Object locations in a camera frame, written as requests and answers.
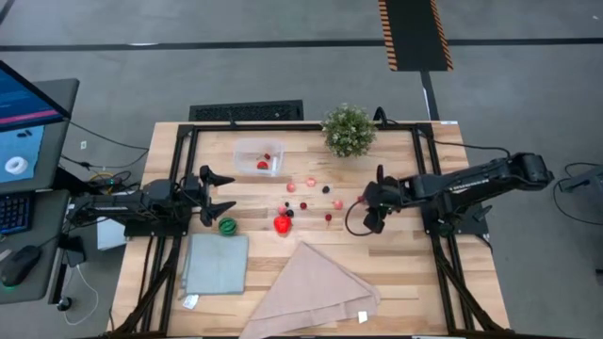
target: plastic container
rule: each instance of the plastic container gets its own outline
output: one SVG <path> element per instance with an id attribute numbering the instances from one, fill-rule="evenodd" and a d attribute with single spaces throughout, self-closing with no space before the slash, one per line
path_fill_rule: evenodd
<path id="1" fill-rule="evenodd" d="M 276 139 L 244 137 L 235 143 L 235 168 L 241 173 L 276 176 L 283 165 L 285 147 Z M 268 169 L 259 169 L 260 161 L 268 163 Z"/>

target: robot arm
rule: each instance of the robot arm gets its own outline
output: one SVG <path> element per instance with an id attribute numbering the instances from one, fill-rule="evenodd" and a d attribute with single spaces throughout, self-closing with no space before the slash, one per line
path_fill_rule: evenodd
<path id="1" fill-rule="evenodd" d="M 129 195 L 77 198 L 67 219 L 81 225 L 97 218 L 111 218 L 125 226 L 125 236 L 186 235 L 192 207 L 201 207 L 201 222 L 211 226 L 212 220 L 235 205 L 235 202 L 214 204 L 209 197 L 210 186 L 226 185 L 234 180 L 202 166 L 199 177 L 189 174 L 180 184 L 161 179 Z"/>
<path id="2" fill-rule="evenodd" d="M 422 174 L 399 180 L 383 178 L 380 165 L 377 182 L 370 182 L 363 194 L 368 203 L 364 224 L 378 234 L 388 214 L 428 203 L 436 204 L 444 222 L 453 223 L 472 205 L 513 189 L 541 190 L 553 179 L 542 156 L 533 153 L 516 153 L 445 175 Z"/>

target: monitor screen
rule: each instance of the monitor screen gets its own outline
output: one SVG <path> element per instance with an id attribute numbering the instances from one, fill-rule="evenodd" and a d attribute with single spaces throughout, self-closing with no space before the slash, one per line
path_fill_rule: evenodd
<path id="1" fill-rule="evenodd" d="M 65 115 L 58 104 L 1 63 L 0 131 L 62 121 Z"/>

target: blue towel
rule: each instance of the blue towel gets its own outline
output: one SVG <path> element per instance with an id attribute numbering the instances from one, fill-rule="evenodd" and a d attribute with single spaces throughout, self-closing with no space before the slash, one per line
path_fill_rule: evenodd
<path id="1" fill-rule="evenodd" d="M 189 237 L 182 287 L 189 295 L 242 294 L 249 237 L 193 234 Z"/>
<path id="2" fill-rule="evenodd" d="M 31 136 L 17 137 L 25 130 Z M 15 131 L 0 133 L 0 183 L 8 183 L 17 180 L 31 179 L 34 177 L 34 169 L 38 163 L 41 138 L 44 135 L 44 126 L 30 127 Z M 27 160 L 27 169 L 21 174 L 10 174 L 4 170 L 7 161 L 13 156 L 20 156 Z"/>

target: green leaves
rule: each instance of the green leaves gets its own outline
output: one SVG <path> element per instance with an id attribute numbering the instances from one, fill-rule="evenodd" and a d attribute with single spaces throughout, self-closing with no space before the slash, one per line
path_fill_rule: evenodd
<path id="1" fill-rule="evenodd" d="M 342 104 L 322 122 L 325 145 L 337 157 L 365 155 L 376 130 L 366 111 L 356 105 Z"/>

